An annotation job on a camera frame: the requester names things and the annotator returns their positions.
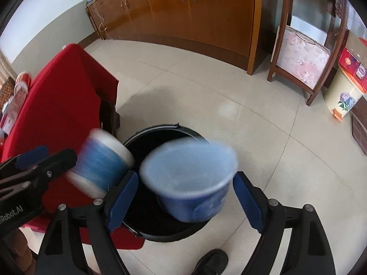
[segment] metal screw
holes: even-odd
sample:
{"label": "metal screw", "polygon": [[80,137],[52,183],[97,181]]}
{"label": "metal screw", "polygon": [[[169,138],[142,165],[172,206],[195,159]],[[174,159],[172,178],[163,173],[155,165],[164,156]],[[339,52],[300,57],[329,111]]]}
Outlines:
{"label": "metal screw", "polygon": [[310,205],[310,204],[307,204],[305,205],[305,209],[308,211],[308,212],[312,212],[314,210],[313,206]]}
{"label": "metal screw", "polygon": [[269,205],[276,207],[278,204],[279,202],[276,199],[274,198],[269,199]]}
{"label": "metal screw", "polygon": [[57,208],[58,208],[60,211],[64,211],[64,210],[67,208],[67,206],[66,206],[64,203],[62,203],[62,204],[60,204]]}
{"label": "metal screw", "polygon": [[23,187],[23,188],[27,188],[30,184],[31,184],[31,183],[30,183],[30,181],[24,182],[24,183],[22,184],[22,187]]}
{"label": "metal screw", "polygon": [[93,205],[95,206],[99,206],[103,203],[103,199],[102,198],[96,198],[94,201],[93,201]]}

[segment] wooden stand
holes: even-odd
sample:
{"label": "wooden stand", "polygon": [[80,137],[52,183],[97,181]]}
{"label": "wooden stand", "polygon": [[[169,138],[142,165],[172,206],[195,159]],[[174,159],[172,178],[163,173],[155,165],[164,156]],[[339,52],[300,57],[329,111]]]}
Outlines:
{"label": "wooden stand", "polygon": [[271,63],[271,67],[270,67],[269,74],[267,76],[267,80],[269,82],[271,82],[274,73],[277,73],[277,74],[287,78],[288,80],[291,80],[297,86],[301,87],[303,90],[305,90],[306,92],[311,94],[309,99],[306,102],[306,105],[309,106],[309,105],[311,105],[311,103],[315,99],[317,93],[320,91],[322,85],[324,84],[326,78],[328,77],[328,75],[329,75],[329,73],[330,73],[330,71],[333,67],[333,64],[335,63],[335,60],[337,59],[339,50],[341,48],[342,41],[343,41],[343,38],[344,38],[344,34],[345,34],[345,31],[346,31],[347,19],[348,19],[347,0],[328,0],[327,11],[328,11],[328,13],[331,14],[331,21],[330,21],[330,26],[329,26],[327,37],[326,37],[326,42],[325,42],[326,47],[328,47],[331,44],[331,41],[332,41],[334,24],[335,24],[335,16],[336,15],[338,17],[340,17],[340,19],[341,19],[340,31],[339,31],[339,33],[336,37],[336,42],[335,42],[334,48],[331,51],[329,60],[326,63],[326,66],[325,66],[325,68],[324,68],[324,70],[323,70],[323,72],[320,76],[320,79],[317,82],[314,89],[311,89],[309,86],[307,86],[305,83],[300,81],[298,78],[296,78],[295,76],[291,75],[290,73],[288,73],[287,71],[285,71],[284,69],[282,69],[282,68],[280,68],[276,65],[276,63],[278,61],[278,57],[279,57],[281,44],[283,42],[283,36],[284,36],[284,31],[286,29],[286,25],[290,25],[290,23],[291,23],[292,6],[293,6],[293,0],[283,0],[283,9],[282,9],[282,13],[281,13],[279,36],[278,36],[278,40],[276,42],[273,61]]}

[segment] cardboard box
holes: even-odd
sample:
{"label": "cardboard box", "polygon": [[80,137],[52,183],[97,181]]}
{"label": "cardboard box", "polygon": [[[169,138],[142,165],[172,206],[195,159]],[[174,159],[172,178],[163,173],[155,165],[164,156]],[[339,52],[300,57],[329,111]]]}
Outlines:
{"label": "cardboard box", "polygon": [[364,89],[367,89],[367,44],[363,38],[358,38],[349,32],[345,48],[340,55],[339,65],[348,71]]}

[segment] shoe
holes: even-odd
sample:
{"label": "shoe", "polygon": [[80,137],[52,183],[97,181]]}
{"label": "shoe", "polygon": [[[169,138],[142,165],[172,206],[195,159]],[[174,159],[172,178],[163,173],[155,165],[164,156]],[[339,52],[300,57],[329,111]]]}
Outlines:
{"label": "shoe", "polygon": [[221,249],[213,249],[197,263],[192,275],[220,275],[228,265],[228,255]]}

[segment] brown cabinet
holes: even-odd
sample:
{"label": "brown cabinet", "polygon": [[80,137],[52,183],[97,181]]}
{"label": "brown cabinet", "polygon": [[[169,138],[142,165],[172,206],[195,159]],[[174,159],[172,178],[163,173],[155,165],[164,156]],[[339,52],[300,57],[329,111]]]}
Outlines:
{"label": "brown cabinet", "polygon": [[103,39],[180,47],[252,74],[274,45],[276,4],[277,0],[95,0],[87,10]]}
{"label": "brown cabinet", "polygon": [[248,56],[254,0],[189,0],[196,40]]}
{"label": "brown cabinet", "polygon": [[194,39],[189,0],[149,0],[156,34]]}
{"label": "brown cabinet", "polygon": [[152,12],[148,0],[123,0],[128,9],[131,23],[138,34],[154,34]]}

